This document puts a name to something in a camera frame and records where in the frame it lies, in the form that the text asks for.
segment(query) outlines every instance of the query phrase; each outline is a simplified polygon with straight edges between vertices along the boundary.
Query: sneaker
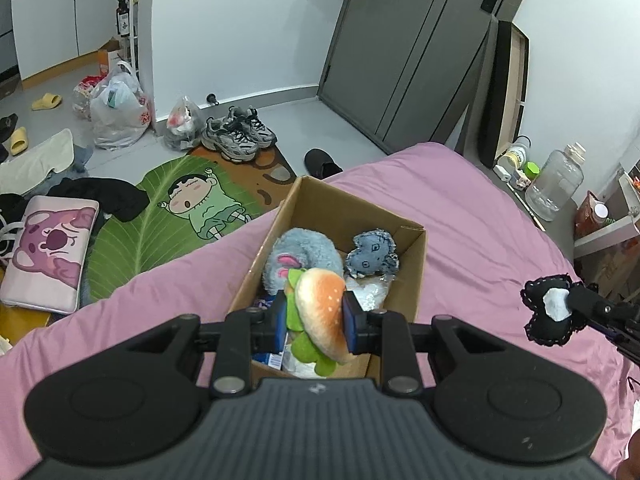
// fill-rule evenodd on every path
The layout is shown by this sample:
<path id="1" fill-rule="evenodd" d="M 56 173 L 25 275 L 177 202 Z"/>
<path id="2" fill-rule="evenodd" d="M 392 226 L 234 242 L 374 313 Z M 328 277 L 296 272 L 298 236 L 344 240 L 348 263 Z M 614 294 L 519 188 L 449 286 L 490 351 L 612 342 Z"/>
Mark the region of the sneaker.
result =
<path id="1" fill-rule="evenodd" d="M 249 162 L 258 155 L 258 143 L 249 138 L 248 128 L 237 121 L 207 119 L 207 127 L 202 134 L 202 145 L 212 152 L 220 152 L 222 158 L 235 164 Z"/>
<path id="2" fill-rule="evenodd" d="M 239 120 L 242 124 L 248 126 L 249 137 L 257 142 L 258 146 L 263 150 L 270 148 L 278 142 L 276 134 L 274 134 L 260 119 L 258 119 L 258 110 L 255 108 L 247 108 L 247 110 L 243 110 L 240 107 L 231 106 L 229 108 L 229 115 L 227 118 Z"/>

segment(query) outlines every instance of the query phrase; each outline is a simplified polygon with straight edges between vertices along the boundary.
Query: cartoon bear print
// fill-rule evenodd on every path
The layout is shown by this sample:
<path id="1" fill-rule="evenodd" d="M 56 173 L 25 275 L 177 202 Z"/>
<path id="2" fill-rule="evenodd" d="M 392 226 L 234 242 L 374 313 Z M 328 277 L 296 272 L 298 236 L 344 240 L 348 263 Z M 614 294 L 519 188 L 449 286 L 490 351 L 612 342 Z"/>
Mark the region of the cartoon bear print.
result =
<path id="1" fill-rule="evenodd" d="M 78 290 L 85 248 L 76 243 L 82 230 L 90 230 L 95 209 L 36 211 L 25 222 L 12 263 L 25 272 L 40 272 Z"/>

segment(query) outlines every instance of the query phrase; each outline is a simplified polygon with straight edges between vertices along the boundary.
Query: white cabinet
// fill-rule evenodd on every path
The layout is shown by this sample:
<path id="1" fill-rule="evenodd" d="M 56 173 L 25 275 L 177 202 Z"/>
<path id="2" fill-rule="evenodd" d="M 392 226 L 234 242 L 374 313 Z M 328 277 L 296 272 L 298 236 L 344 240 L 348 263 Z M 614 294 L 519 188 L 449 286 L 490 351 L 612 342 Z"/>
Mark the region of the white cabinet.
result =
<path id="1" fill-rule="evenodd" d="M 11 0 L 22 79 L 78 57 L 74 0 Z"/>
<path id="2" fill-rule="evenodd" d="M 118 33 L 117 0 L 76 0 L 78 53 L 94 52 Z"/>

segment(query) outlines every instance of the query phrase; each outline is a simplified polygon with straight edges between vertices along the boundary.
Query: cartoon character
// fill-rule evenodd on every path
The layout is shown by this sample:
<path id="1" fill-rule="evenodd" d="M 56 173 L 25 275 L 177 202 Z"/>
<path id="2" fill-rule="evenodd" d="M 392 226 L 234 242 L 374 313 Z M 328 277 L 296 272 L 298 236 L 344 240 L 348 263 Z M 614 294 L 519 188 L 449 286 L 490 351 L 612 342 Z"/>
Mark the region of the cartoon character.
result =
<path id="1" fill-rule="evenodd" d="M 78 290 L 85 250 L 76 244 L 81 230 L 89 230 L 95 209 L 36 211 L 24 223 L 20 245 L 12 262 L 25 272 L 40 272 Z"/>
<path id="2" fill-rule="evenodd" d="M 356 248 L 344 261 L 352 278 L 398 272 L 396 243 L 388 232 L 382 229 L 367 231 L 354 237 L 353 243 Z"/>
<path id="3" fill-rule="evenodd" d="M 247 223 L 251 217 L 241 203 L 225 194 L 211 168 L 206 168 L 204 173 L 180 177 L 167 190 L 169 202 L 159 202 L 158 207 L 189 219 L 203 240 L 219 240 L 227 224 L 235 219 Z"/>

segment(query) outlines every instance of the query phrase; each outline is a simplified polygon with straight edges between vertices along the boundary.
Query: pink pillow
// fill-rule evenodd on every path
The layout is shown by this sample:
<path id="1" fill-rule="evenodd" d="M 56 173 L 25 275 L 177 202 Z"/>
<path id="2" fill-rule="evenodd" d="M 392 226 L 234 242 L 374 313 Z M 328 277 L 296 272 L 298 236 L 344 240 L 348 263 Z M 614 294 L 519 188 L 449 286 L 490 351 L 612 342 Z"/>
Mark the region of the pink pillow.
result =
<path id="1" fill-rule="evenodd" d="M 60 314 L 78 308 L 80 276 L 98 203 L 34 196 L 22 217 L 0 301 Z"/>

